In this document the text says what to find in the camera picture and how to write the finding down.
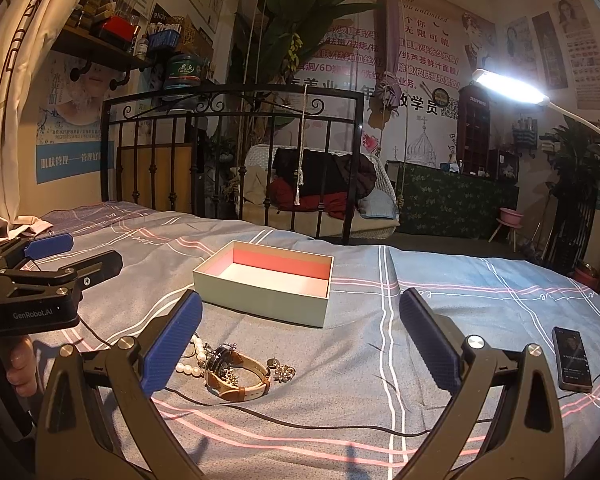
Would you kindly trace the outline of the person's left hand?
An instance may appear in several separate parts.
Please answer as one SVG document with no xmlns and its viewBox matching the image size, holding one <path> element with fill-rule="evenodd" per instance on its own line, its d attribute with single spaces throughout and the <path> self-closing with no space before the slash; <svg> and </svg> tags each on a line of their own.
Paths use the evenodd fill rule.
<svg viewBox="0 0 600 480">
<path fill-rule="evenodd" d="M 38 391 L 38 372 L 32 340 L 29 336 L 7 337 L 6 377 L 20 398 L 30 398 Z"/>
</svg>

